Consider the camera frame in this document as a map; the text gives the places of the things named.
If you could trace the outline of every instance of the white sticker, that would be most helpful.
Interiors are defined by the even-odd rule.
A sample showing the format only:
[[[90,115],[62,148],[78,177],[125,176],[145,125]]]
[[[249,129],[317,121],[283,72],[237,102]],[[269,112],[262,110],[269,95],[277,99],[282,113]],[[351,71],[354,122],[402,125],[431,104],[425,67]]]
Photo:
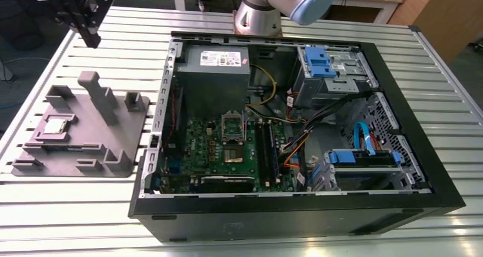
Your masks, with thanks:
[[[242,66],[239,52],[202,52],[199,64],[202,66]]]
[[[309,164],[315,164],[319,161],[318,156],[311,156],[310,160],[309,160]]]
[[[305,185],[306,184],[306,177],[301,174],[297,174],[297,180]]]
[[[294,98],[293,97],[287,98],[287,106],[294,107]]]
[[[346,70],[345,65],[333,65],[334,69]]]

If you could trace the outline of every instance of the blue plastic latch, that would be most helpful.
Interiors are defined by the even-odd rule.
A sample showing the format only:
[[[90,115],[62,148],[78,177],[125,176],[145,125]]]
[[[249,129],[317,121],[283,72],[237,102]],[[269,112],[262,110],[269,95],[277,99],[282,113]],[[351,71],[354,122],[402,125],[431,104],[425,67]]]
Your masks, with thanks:
[[[307,182],[309,185],[313,184],[314,177],[318,176],[322,169],[323,169],[323,166],[319,165],[318,168],[315,169],[315,171],[313,172],[313,175],[310,175],[309,182]]]
[[[338,161],[343,164],[355,163],[355,157],[353,151],[335,151]]]
[[[401,154],[398,151],[393,152],[393,158],[394,158],[395,164],[399,165],[402,162],[402,158],[401,158]]]
[[[331,164],[335,164],[338,162],[338,156],[335,155],[334,152],[330,152],[330,161]]]
[[[306,47],[306,61],[310,67],[310,75],[315,78],[335,78],[338,73],[331,67],[331,58],[326,50],[317,46]]]

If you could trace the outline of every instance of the slotted aluminum surface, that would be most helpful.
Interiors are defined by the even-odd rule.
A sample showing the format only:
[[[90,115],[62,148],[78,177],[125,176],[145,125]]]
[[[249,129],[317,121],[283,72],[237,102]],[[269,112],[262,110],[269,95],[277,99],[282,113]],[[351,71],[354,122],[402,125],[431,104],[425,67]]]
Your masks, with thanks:
[[[483,255],[483,126],[479,109],[419,37],[406,27],[321,21],[286,36],[374,42],[454,179],[467,207],[362,237],[162,244],[127,217],[130,178],[16,177],[19,157],[48,104],[52,84],[83,92],[76,77],[95,70],[101,84],[141,91],[157,101],[170,32],[233,33],[233,16],[114,7],[99,49],[70,33],[0,142],[0,254],[67,256],[439,256]],[[146,130],[153,119],[147,119]],[[149,144],[145,133],[141,145]]]

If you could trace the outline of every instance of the processor chip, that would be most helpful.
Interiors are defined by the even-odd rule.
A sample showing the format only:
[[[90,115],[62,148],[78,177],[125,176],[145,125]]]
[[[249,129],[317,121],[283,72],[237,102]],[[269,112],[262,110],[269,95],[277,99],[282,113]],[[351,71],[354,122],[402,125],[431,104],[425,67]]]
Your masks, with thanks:
[[[44,127],[44,134],[62,134],[67,125],[67,120],[62,118],[52,118],[47,120]]]
[[[243,146],[242,145],[227,145],[223,148],[225,162],[243,162]]]

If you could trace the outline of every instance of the motherboard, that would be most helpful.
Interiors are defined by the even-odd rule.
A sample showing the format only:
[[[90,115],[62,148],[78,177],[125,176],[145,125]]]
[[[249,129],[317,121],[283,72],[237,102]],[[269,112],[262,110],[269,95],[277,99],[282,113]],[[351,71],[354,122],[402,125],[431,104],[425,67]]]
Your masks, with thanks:
[[[283,123],[241,119],[238,126],[234,120],[226,121],[189,120],[183,156],[166,159],[171,193],[201,192],[203,182],[250,183],[254,192],[293,191],[293,174],[279,171],[278,149],[286,143]],[[226,135],[238,134],[242,141],[227,141]]]

